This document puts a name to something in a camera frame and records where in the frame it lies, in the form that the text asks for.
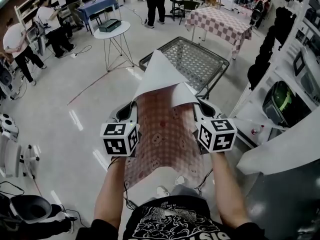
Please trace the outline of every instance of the glossy floor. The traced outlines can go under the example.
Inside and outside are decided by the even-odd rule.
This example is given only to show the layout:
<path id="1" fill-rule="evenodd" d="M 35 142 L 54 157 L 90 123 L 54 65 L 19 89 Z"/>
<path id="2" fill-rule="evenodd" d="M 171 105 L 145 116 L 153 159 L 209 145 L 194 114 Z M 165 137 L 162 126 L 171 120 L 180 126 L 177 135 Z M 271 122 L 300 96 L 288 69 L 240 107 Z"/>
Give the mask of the glossy floor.
<path id="1" fill-rule="evenodd" d="M 166 7 L 169 11 L 171 4 L 168 0 Z M 131 10 L 135 10 L 141 19 Z M 131 24 L 125 36 L 135 64 L 154 49 L 178 36 L 191 39 L 192 33 L 186 30 L 183 21 L 179 25 L 178 20 L 166 18 L 164 25 L 155 23 L 154 29 L 148 29 L 142 26 L 146 15 L 146 2 L 121 7 L 122 19 Z M 195 40 L 201 34 L 202 31 L 196 29 Z M 237 59 L 231 60 L 229 69 L 210 94 L 210 101 L 227 115 L 247 86 L 247 72 L 258 55 L 262 40 L 261 34 L 253 33 L 252 40 L 244 42 Z M 115 107 L 132 99 L 143 71 L 137 66 L 132 68 L 125 62 L 120 68 L 103 76 L 106 73 L 104 42 L 95 39 L 85 29 L 74 33 L 71 42 L 77 44 L 77 52 L 88 45 L 92 48 L 79 54 L 77 58 L 67 56 L 62 59 L 55 58 L 47 49 L 42 57 L 47 69 L 35 67 L 32 73 L 37 80 L 36 86 L 28 84 L 24 96 L 16 101 L 6 100 L 1 111 L 14 118 L 20 131 L 18 141 L 22 145 L 36 146 L 39 152 L 36 183 L 43 197 L 54 202 L 51 195 L 54 191 L 66 207 L 79 211 L 83 220 L 90 223 L 96 197 L 106 174 L 96 159 L 99 154 L 106 157 L 99 137 L 101 123 L 105 122 Z M 229 56 L 232 48 L 231 44 L 212 34 L 207 35 L 207 40 L 202 45 L 224 58 Z M 110 61 L 117 56 L 117 51 L 111 48 Z M 123 58 L 118 58 L 114 65 L 123 61 Z M 90 87 L 73 100 L 88 86 Z M 233 165 L 240 156 L 241 152 L 238 152 L 237 156 L 230 157 Z M 155 186 L 162 185 L 171 190 L 177 176 L 169 167 L 159 168 L 131 188 L 129 198 L 140 205 L 156 195 Z M 210 200 L 212 216 L 215 216 L 212 180 L 212 177 L 207 180 L 204 195 Z M 19 178 L 10 181 L 26 189 L 27 193 L 39 194 L 32 180 Z M 9 186 L 3 189 L 14 191 Z M 125 207 L 120 235 L 129 216 L 130 210 Z M 62 234 L 51 239 L 74 238 L 75 235 Z"/>

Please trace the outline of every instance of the white graphic print on shirt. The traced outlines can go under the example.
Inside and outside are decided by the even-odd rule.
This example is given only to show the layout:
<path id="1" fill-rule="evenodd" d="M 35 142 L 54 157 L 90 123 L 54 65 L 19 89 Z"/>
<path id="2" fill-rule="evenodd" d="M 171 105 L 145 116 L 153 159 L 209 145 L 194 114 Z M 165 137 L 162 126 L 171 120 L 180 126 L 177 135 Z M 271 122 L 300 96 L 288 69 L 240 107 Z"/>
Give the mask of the white graphic print on shirt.
<path id="1" fill-rule="evenodd" d="M 209 219 L 193 210 L 144 207 L 145 216 L 129 240 L 229 240 Z"/>

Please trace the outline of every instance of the red plaid fabric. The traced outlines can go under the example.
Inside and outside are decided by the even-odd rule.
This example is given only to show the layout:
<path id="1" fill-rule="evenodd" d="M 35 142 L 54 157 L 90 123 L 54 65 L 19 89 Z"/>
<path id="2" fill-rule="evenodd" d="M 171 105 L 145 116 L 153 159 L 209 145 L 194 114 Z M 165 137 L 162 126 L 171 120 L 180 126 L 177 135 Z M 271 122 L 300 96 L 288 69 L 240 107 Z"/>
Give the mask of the red plaid fabric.
<path id="1" fill-rule="evenodd" d="M 251 40 L 252 36 L 250 25 L 213 7 L 193 10 L 185 22 L 185 27 L 190 31 L 194 25 L 232 44 L 232 57 L 234 59 L 237 57 L 244 40 Z"/>
<path id="2" fill-rule="evenodd" d="M 193 132 L 193 105 L 170 106 L 172 87 L 147 92 L 137 99 L 139 132 L 135 158 L 127 158 L 124 182 L 127 188 L 159 167 L 172 167 L 192 185 L 205 177 L 203 156 Z"/>

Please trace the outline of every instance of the microwave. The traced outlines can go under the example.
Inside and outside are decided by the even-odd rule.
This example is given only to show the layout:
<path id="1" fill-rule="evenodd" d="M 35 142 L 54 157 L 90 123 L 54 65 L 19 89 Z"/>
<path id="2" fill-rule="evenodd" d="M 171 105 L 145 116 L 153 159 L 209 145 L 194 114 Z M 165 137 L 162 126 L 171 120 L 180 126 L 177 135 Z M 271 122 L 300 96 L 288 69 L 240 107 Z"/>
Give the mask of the microwave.
<path id="1" fill-rule="evenodd" d="M 295 81 L 314 103 L 320 105 L 320 60 L 309 47 L 302 47 L 293 61 Z"/>

